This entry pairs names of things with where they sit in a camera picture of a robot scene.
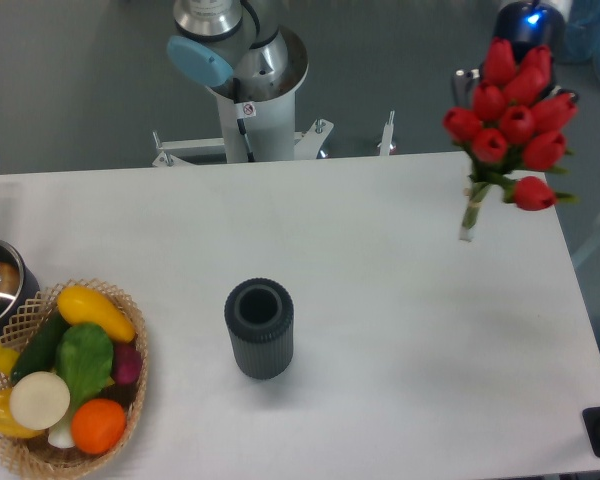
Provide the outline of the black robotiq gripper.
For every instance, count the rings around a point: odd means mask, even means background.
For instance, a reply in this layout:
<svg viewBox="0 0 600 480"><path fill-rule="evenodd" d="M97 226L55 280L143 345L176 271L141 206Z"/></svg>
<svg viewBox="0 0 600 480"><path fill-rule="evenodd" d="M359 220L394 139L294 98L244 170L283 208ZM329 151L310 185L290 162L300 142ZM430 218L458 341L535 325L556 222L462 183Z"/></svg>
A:
<svg viewBox="0 0 600 480"><path fill-rule="evenodd" d="M554 54L565 28L564 1L503 1L483 63L458 68L451 76L454 104L468 109L482 80L503 87L520 73L538 82L541 98L567 95L577 103L575 90L555 86Z"/></svg>

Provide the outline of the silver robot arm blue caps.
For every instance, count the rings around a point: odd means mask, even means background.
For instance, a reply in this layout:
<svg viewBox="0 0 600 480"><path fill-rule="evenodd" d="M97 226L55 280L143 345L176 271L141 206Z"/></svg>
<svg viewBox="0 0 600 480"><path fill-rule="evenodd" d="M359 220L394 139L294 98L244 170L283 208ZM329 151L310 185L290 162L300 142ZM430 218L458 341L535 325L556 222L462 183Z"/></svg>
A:
<svg viewBox="0 0 600 480"><path fill-rule="evenodd" d="M493 37L509 42L521 61L534 47L556 49L562 41L571 1L503 1ZM172 64L207 88L238 100L264 101L284 91L292 65L291 44L282 35L272 1L176 1L177 34L167 43Z"/></svg>

